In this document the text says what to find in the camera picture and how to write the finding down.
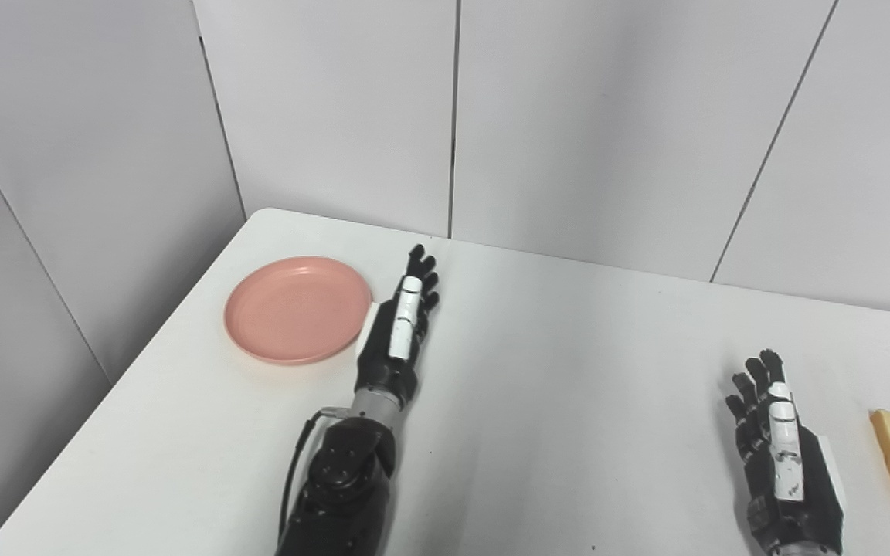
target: white finger segment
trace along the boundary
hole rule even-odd
[[[407,360],[410,359],[410,342],[414,337],[417,325],[417,307],[421,303],[421,280],[406,276],[400,284],[400,297],[396,302],[396,314],[393,316],[393,330],[389,335],[388,355]]]
[[[774,402],[769,409],[771,458],[774,460],[774,496],[778,500],[805,500],[799,422],[792,402]]]

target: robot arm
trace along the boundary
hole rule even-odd
[[[410,251],[406,274],[392,299],[378,308],[359,355],[352,407],[318,413],[343,419],[325,430],[286,523],[282,511],[278,556],[377,552],[389,479],[396,468],[393,433],[417,389],[414,363],[427,332],[428,313],[438,304],[438,294],[432,291],[438,283],[434,267],[434,257],[425,257],[423,246]],[[301,434],[299,447],[307,441],[314,420]]]
[[[776,352],[766,349],[734,375],[737,450],[751,490],[748,522],[769,555],[843,554],[844,511],[819,439],[801,425]]]

